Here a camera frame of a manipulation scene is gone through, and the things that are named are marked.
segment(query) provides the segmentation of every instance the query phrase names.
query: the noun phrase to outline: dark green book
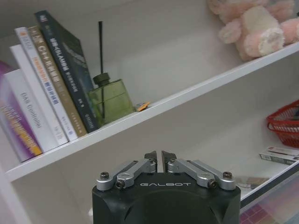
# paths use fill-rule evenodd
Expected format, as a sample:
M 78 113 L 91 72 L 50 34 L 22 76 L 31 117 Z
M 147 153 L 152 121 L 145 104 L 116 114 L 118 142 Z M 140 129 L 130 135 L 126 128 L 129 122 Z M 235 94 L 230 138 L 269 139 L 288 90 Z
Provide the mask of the dark green book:
M 47 11 L 35 13 L 35 16 L 87 132 L 97 130 L 99 125 L 87 95 L 93 90 L 93 83 L 80 40 Z

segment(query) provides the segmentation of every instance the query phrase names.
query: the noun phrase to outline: bottle cap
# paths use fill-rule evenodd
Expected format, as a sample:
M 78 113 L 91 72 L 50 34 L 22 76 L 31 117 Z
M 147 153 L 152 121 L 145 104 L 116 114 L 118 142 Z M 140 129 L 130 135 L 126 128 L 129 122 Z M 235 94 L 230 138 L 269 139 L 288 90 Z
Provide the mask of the bottle cap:
M 99 87 L 109 84 L 110 77 L 107 72 L 97 75 L 93 78 L 95 84 Z

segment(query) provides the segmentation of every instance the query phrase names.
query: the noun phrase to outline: green glass bottle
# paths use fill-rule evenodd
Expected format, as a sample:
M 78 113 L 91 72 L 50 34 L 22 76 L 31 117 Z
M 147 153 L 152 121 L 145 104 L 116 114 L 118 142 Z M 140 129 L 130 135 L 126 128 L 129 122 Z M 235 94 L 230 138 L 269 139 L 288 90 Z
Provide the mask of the green glass bottle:
M 108 124 L 135 111 L 126 87 L 121 79 L 109 82 L 108 73 L 93 78 L 99 87 L 88 93 L 98 123 Z

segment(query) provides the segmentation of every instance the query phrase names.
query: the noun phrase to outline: silver metal link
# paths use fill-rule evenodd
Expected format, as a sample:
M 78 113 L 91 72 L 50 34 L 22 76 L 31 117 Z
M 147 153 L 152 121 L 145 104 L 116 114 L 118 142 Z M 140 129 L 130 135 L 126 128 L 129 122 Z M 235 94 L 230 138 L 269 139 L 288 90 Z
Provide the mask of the silver metal link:
M 206 172 L 212 173 L 215 176 L 216 181 L 221 189 L 235 190 L 236 183 L 235 183 L 235 180 L 233 179 L 233 177 L 231 179 L 226 179 L 223 177 L 222 172 L 214 169 L 213 167 L 211 167 L 199 160 L 192 161 L 191 164 L 198 167 L 199 169 L 206 171 Z
M 194 166 L 190 162 L 182 159 L 173 159 L 168 162 L 169 173 L 186 173 L 194 180 L 196 180 L 199 186 L 205 188 L 215 188 L 216 180 L 213 174 L 203 171 L 198 167 Z
M 138 161 L 127 171 L 119 173 L 117 175 L 116 187 L 118 189 L 128 188 L 134 185 L 134 180 L 141 173 L 154 173 L 156 172 L 156 163 L 149 159 L 143 159 Z
M 136 164 L 135 161 L 125 162 L 121 164 L 118 168 L 116 168 L 112 173 L 110 173 L 108 179 L 102 180 L 101 177 L 99 177 L 97 179 L 97 189 L 101 191 L 111 189 L 116 182 L 117 175 L 119 173 L 126 171 L 127 169 L 130 169 L 135 164 Z

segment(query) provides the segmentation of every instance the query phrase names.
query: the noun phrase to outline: purple book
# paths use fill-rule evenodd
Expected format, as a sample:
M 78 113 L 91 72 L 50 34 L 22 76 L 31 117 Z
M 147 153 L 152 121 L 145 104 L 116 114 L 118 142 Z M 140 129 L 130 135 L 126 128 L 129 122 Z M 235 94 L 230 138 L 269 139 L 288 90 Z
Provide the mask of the purple book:
M 10 67 L 0 61 L 0 123 L 20 161 L 42 153 L 4 74 Z

